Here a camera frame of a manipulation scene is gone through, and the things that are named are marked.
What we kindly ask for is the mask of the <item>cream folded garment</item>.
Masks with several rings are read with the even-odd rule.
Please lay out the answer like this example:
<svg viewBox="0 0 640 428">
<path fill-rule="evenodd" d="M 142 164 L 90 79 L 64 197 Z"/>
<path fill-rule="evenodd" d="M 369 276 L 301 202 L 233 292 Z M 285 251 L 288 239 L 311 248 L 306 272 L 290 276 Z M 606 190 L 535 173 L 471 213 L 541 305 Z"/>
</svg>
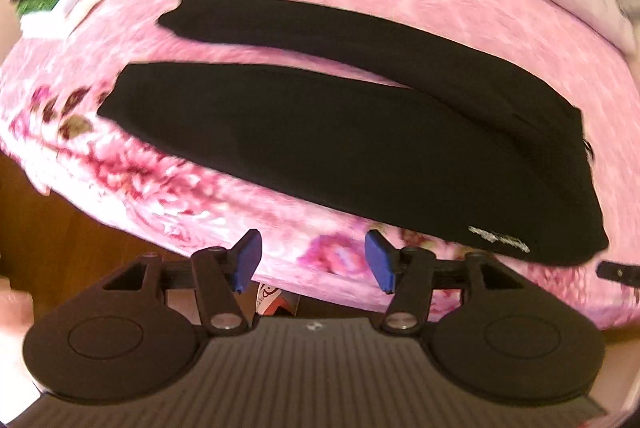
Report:
<svg viewBox="0 0 640 428">
<path fill-rule="evenodd" d="M 78 0 L 73 4 L 56 4 L 49 11 L 34 11 L 23 14 L 20 29 L 24 38 L 36 40 L 62 40 L 90 14 L 102 0 Z"/>
</svg>

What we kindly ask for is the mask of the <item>pink floral blanket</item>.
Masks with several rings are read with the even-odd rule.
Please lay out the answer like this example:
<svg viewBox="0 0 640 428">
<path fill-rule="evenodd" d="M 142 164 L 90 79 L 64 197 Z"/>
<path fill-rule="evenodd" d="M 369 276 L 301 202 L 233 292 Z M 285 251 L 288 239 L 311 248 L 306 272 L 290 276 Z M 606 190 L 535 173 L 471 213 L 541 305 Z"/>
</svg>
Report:
<svg viewBox="0 0 640 428">
<path fill-rule="evenodd" d="M 377 229 L 639 318 L 638 90 L 554 0 L 104 0 L 13 48 L 1 150 L 181 255 L 255 228 L 258 280 L 310 297 L 387 305 Z"/>
</svg>

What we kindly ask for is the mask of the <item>black trousers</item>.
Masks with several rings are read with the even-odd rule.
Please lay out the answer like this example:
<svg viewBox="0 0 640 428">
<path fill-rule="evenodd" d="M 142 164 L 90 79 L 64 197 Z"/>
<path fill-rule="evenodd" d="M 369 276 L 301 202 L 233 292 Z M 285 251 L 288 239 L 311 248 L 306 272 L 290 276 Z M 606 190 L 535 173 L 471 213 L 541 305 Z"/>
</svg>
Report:
<svg viewBox="0 0 640 428">
<path fill-rule="evenodd" d="M 99 115 L 160 151 L 533 263 L 580 265 L 608 246 L 580 111 L 509 61 L 292 0 L 182 0 L 158 22 L 188 40 L 291 50 L 380 77 L 130 64 Z"/>
</svg>

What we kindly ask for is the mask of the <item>red white slipper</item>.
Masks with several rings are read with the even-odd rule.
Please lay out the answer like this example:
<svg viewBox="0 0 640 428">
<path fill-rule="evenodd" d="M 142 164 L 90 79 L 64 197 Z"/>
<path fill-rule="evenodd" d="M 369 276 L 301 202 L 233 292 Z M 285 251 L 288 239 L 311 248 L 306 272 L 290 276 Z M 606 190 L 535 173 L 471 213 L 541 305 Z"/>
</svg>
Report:
<svg viewBox="0 0 640 428">
<path fill-rule="evenodd" d="M 262 317 L 295 317 L 300 296 L 277 287 L 259 283 L 255 310 Z"/>
</svg>

